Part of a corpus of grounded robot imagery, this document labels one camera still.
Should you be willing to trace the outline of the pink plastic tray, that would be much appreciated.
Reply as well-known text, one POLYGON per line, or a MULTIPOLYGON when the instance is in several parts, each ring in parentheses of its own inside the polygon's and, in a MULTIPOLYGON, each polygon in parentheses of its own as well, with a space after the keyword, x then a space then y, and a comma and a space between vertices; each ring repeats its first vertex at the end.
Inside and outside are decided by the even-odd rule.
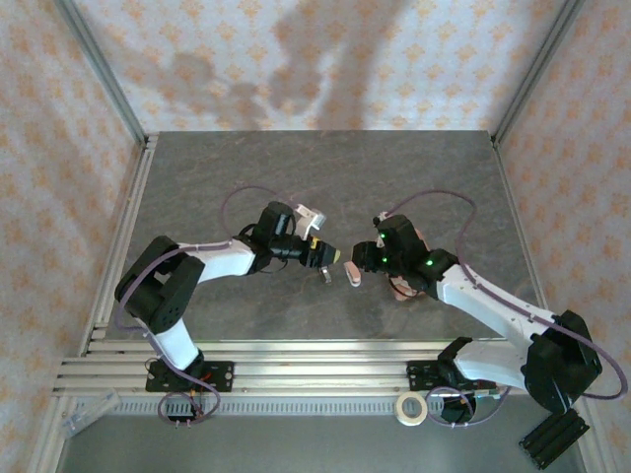
POLYGON ((401 276, 387 277, 387 281, 393 296, 399 302, 409 301, 425 295, 424 292, 414 290, 408 281, 401 276))

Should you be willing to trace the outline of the long aluminium base rails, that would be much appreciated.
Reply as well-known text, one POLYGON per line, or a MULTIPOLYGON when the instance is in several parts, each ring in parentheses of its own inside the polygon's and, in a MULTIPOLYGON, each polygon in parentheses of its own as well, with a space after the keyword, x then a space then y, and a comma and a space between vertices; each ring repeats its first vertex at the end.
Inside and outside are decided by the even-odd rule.
MULTIPOLYGON (((235 365, 234 396, 387 396, 408 387, 406 365, 433 360, 445 341, 310 340, 201 342, 210 361, 235 365)), ((53 391, 88 396, 108 388, 122 395, 145 394, 146 342, 94 340, 83 357, 61 362, 53 391)))

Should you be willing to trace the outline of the white tape roll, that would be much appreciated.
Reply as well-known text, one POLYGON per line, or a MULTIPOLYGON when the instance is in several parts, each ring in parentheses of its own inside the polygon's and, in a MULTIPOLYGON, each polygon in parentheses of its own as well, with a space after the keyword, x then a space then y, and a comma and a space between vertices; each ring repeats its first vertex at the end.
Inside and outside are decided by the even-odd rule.
POLYGON ((416 427, 421 425, 428 417, 429 408, 427 401, 418 391, 406 391, 401 393, 394 404, 394 415, 397 421, 405 427, 416 427), (415 401, 419 405, 419 413, 416 416, 408 415, 404 411, 406 401, 415 401))

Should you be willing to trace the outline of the black aluminium extrusion piece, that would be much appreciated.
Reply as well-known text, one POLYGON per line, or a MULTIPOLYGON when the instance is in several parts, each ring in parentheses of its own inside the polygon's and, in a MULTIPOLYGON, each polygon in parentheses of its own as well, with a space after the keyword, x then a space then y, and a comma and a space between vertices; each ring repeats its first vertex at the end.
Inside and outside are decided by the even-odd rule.
POLYGON ((523 437, 520 448, 538 470, 545 470, 576 443, 590 426, 570 409, 565 414, 552 414, 523 437))

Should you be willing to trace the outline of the clear plastic bag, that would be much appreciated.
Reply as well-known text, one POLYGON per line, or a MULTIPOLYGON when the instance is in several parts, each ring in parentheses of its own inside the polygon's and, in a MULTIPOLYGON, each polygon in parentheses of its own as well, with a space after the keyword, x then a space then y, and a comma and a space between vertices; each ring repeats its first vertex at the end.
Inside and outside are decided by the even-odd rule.
POLYGON ((71 398, 61 414, 61 433, 66 439, 71 439, 105 415, 111 414, 120 404, 120 396, 113 388, 99 395, 88 396, 83 401, 71 398))

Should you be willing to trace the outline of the aluminium side rail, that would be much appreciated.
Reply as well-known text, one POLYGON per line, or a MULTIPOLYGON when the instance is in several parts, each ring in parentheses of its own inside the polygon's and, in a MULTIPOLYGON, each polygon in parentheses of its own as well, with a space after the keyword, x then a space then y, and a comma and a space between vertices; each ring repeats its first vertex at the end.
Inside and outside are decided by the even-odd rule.
POLYGON ((520 303, 514 302, 514 305, 521 307, 526 314, 519 311, 515 319, 519 328, 523 328, 526 332, 517 331, 517 337, 511 335, 508 340, 511 343, 516 342, 517 347, 526 355, 532 343, 530 336, 540 335, 547 329, 546 325, 536 320, 529 320, 528 315, 532 312, 550 321, 550 311, 527 246, 526 234, 518 212, 517 198, 496 145, 493 146, 493 156, 504 188, 505 207, 511 214, 510 218, 505 219, 506 227, 500 227, 499 220, 495 221, 497 234, 501 236, 501 239, 492 244, 492 249, 496 253, 493 281, 496 286, 511 294, 510 300, 521 300, 520 303))
POLYGON ((133 173, 124 193, 122 209, 107 254, 104 273, 82 335, 78 357, 83 357, 88 353, 90 342, 95 333, 105 333, 108 327, 115 303, 114 289, 122 275, 125 257, 158 141, 159 133, 150 134, 139 157, 134 161, 133 173))

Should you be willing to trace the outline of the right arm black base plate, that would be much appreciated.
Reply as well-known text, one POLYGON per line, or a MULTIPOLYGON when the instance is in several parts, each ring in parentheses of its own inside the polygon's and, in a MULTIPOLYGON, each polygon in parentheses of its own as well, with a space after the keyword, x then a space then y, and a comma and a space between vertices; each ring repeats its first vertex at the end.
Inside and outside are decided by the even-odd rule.
POLYGON ((438 360, 409 361, 406 376, 411 391, 429 391, 437 387, 450 387, 459 391, 494 390, 497 384, 482 379, 468 379, 453 365, 438 360))

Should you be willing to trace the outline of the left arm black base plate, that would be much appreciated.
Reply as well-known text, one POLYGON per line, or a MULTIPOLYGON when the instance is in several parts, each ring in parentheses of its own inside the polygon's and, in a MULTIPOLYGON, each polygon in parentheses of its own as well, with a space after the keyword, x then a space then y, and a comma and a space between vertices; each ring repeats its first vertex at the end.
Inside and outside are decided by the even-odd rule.
MULTIPOLYGON (((232 391, 234 368, 233 362, 197 361, 184 372, 224 393, 232 391)), ((162 360, 151 361, 146 369, 147 392, 185 392, 202 389, 199 384, 174 373, 162 360)))

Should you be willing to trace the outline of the aluminium frame post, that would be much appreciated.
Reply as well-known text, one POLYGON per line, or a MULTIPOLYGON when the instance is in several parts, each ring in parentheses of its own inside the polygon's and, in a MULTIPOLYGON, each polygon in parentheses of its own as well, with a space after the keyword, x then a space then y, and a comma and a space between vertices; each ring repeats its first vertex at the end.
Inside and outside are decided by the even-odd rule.
POLYGON ((69 28, 70 33, 78 41, 83 54, 88 59, 133 140, 141 148, 145 148, 148 142, 148 135, 127 100, 124 90, 116 79, 102 48, 99 46, 95 35, 75 0, 52 0, 52 2, 69 28))
POLYGON ((563 42, 565 35, 573 26, 586 0, 564 0, 543 42, 534 55, 526 73, 495 131, 490 135, 493 148, 498 151, 508 138, 510 131, 525 109, 527 101, 534 92, 547 67, 551 63, 556 50, 563 42))

